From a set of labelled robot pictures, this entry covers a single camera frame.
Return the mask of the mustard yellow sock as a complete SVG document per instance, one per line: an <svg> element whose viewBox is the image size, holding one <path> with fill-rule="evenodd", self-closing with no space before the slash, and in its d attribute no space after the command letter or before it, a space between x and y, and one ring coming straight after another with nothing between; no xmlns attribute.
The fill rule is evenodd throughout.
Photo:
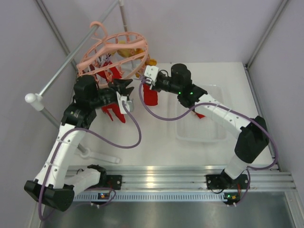
<svg viewBox="0 0 304 228"><path fill-rule="evenodd" d="M138 55L138 54L140 54L140 53L144 53L144 52L145 52L145 50L142 49L142 48L137 48L137 49L135 50L135 54L136 54L136 55Z"/></svg>
<svg viewBox="0 0 304 228"><path fill-rule="evenodd" d="M146 64L148 66L156 66L157 65L157 61L153 58L150 58L148 61L146 61Z"/></svg>

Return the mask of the pink round clip hanger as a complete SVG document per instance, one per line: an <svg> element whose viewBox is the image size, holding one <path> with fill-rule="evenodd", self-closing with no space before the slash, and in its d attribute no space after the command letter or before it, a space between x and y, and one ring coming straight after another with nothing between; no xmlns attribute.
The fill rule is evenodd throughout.
<svg viewBox="0 0 304 228"><path fill-rule="evenodd" d="M147 39L140 33L125 31L109 35L105 26L94 21L90 24L92 28L97 25L104 32L102 38L94 34L92 39L96 42L83 55L77 64L77 77L91 75L96 80L96 74L101 71L116 67L122 72L122 79L131 79L144 71L146 61L150 59ZM135 54L137 48L145 50L144 53ZM111 55L111 61L105 61L105 55ZM101 79L98 85L106 87L105 79Z"/></svg>

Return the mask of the red beige patterned sock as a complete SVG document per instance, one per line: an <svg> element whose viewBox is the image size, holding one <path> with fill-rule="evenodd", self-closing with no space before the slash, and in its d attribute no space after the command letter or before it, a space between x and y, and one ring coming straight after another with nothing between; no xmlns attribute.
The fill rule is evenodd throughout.
<svg viewBox="0 0 304 228"><path fill-rule="evenodd" d="M143 100L147 106L156 106L158 104L158 93L150 89L150 86L143 84Z"/></svg>

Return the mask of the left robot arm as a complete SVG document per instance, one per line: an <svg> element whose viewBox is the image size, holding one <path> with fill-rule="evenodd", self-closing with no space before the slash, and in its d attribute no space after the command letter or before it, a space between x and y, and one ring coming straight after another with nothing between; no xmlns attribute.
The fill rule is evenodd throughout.
<svg viewBox="0 0 304 228"><path fill-rule="evenodd" d="M67 179L71 160L85 134L96 118L96 110L117 104L121 112L131 112L129 96L134 87L132 79L114 79L107 87L100 88L92 75L79 77L74 84L73 102L64 111L54 146L34 180L24 186L36 202L59 211L66 211L79 193L88 188L101 189L107 184L106 169L99 165L89 165L84 171Z"/></svg>

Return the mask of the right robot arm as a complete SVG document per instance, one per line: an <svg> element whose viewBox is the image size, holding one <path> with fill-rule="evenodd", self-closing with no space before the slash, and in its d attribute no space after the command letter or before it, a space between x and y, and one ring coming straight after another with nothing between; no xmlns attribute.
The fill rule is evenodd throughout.
<svg viewBox="0 0 304 228"><path fill-rule="evenodd" d="M236 138L235 154L209 189L236 187L243 171L269 144L265 120L261 116L254 119L241 116L224 106L192 82L191 72L184 64L174 64L170 74L164 74L158 67L152 66L145 70L144 76L150 79L152 90L176 94L182 106L193 108L195 112L210 118Z"/></svg>

